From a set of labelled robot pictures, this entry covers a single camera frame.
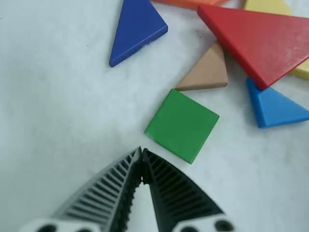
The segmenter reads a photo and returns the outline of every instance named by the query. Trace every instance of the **light blue triangle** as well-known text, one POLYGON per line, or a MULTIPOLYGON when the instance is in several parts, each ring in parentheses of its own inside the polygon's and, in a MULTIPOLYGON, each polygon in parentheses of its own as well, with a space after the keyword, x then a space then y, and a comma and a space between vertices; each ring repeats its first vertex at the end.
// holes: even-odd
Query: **light blue triangle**
POLYGON ((150 0, 124 0, 112 46, 110 66, 119 64, 167 31, 168 26, 150 0))
POLYGON ((309 120, 308 110, 273 88, 261 91, 250 78, 247 79, 247 86, 259 128, 309 120))

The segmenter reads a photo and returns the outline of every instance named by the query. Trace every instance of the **green square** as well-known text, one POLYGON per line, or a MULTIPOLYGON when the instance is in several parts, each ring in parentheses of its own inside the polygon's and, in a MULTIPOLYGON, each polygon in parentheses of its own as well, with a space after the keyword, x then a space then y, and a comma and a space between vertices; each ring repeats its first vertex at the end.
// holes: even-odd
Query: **green square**
POLYGON ((213 111, 172 89, 145 134, 192 163, 218 119, 213 111))

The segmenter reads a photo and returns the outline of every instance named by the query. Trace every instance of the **white surface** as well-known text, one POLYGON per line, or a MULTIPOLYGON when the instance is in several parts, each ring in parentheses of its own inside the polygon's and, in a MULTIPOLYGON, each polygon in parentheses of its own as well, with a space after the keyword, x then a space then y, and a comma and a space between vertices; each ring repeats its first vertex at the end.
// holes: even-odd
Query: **white surface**
MULTIPOLYGON (((309 1, 290 4, 309 16, 309 1)), ((309 123, 258 129, 246 75, 227 57, 228 87, 184 93, 218 124, 192 165, 169 153, 143 131, 215 37, 196 12, 154 4, 169 32, 110 68, 121 5, 0 1, 0 231, 48 217, 141 145, 183 170, 242 231, 308 232, 309 123)), ((309 108, 309 81, 285 77, 274 88, 309 108)), ((147 186, 136 195, 129 231, 157 232, 147 186)))

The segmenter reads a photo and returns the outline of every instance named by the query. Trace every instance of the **beige triangle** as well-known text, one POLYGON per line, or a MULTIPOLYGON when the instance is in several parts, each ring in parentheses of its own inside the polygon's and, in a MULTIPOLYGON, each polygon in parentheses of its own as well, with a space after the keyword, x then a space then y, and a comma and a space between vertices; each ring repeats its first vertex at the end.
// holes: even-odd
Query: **beige triangle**
POLYGON ((215 42, 176 89, 181 91, 225 86, 227 86, 225 58, 221 45, 215 42))

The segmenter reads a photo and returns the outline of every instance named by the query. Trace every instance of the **triangle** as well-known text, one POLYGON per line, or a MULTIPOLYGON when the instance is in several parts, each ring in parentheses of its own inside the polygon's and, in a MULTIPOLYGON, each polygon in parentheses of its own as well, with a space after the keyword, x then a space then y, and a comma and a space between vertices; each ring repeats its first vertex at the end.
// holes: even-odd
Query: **triangle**
POLYGON ((154 0, 156 2, 196 10, 199 5, 219 6, 229 0, 154 0))
POLYGON ((260 91, 248 78, 247 86, 259 128, 268 128, 309 120, 309 111, 269 87, 260 91))
POLYGON ((149 0, 124 0, 110 66, 119 64, 167 31, 168 26, 149 0))
POLYGON ((224 53, 221 45, 215 42, 176 89, 182 91, 225 86, 227 86, 227 73, 224 53))
MULTIPOLYGON (((284 0, 247 0, 244 9, 279 15, 293 15, 291 8, 284 0)), ((291 74, 309 80, 309 60, 307 59, 297 66, 291 74)))
POLYGON ((197 13, 262 90, 309 58, 308 18, 208 5, 197 13))

